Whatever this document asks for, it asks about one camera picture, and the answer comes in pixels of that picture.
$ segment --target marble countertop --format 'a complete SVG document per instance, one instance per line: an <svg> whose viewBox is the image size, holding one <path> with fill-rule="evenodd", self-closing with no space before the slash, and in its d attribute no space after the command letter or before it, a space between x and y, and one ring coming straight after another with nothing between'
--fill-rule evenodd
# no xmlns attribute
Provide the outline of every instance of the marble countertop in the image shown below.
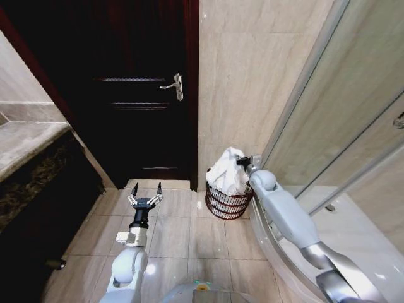
<svg viewBox="0 0 404 303"><path fill-rule="evenodd" d="M0 126L0 182L69 129L63 122L8 122Z"/></svg>

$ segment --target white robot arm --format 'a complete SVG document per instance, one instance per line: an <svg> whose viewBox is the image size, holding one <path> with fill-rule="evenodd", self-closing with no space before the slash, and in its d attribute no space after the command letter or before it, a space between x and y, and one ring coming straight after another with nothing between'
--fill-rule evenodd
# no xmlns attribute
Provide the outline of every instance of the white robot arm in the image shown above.
<svg viewBox="0 0 404 303"><path fill-rule="evenodd" d="M311 217L271 172L261 169L261 156L241 158L237 164L244 166L259 202L280 233L313 266L327 270L316 281L330 302L386 302L352 260L321 242Z"/></svg>
<svg viewBox="0 0 404 303"><path fill-rule="evenodd" d="M147 267L148 256L145 252L147 243L148 213L162 200L161 183L157 194L152 198L136 199L138 184L128 196L132 207L136 210L129 232L119 232L116 241L125 248L112 264L112 276L107 293L100 303L141 303L141 284Z"/></svg>

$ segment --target wicker basket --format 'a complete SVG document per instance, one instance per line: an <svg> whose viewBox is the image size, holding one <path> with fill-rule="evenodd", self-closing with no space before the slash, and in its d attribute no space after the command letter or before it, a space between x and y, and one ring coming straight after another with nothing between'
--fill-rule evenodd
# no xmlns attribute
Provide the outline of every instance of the wicker basket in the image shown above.
<svg viewBox="0 0 404 303"><path fill-rule="evenodd" d="M241 217L253 196L254 191L248 183L244 194L228 196L206 182L206 206L216 217L224 220Z"/></svg>

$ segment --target glass panel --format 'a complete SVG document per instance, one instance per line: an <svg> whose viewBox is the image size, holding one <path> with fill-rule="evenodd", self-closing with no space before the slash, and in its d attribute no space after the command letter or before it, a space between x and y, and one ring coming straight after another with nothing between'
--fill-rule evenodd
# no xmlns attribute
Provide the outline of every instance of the glass panel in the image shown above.
<svg viewBox="0 0 404 303"><path fill-rule="evenodd" d="M404 146L313 216L320 239L354 261L388 302L404 296ZM321 270L282 239L280 245L313 282Z"/></svg>
<svg viewBox="0 0 404 303"><path fill-rule="evenodd" d="M265 165L295 195L400 95L404 83L403 14L404 1L350 1ZM368 145L375 150L369 158L380 154L377 147L383 149L388 143L389 139ZM332 182L328 178L329 187L316 194L328 195L365 163L345 166L343 174Z"/></svg>
<svg viewBox="0 0 404 303"><path fill-rule="evenodd" d="M394 102L375 123L354 141L335 161L299 196L306 211L311 211L330 193L349 182L360 169L377 161L393 146L404 142L404 130L394 127L393 121L404 110L404 95Z"/></svg>

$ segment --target dark marble vanity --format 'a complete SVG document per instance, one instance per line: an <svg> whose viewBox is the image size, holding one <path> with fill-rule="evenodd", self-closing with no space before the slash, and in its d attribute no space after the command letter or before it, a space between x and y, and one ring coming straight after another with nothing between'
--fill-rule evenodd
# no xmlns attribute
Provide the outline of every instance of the dark marble vanity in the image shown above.
<svg viewBox="0 0 404 303"><path fill-rule="evenodd" d="M68 124L9 122L0 143L0 268L36 302L104 189Z"/></svg>

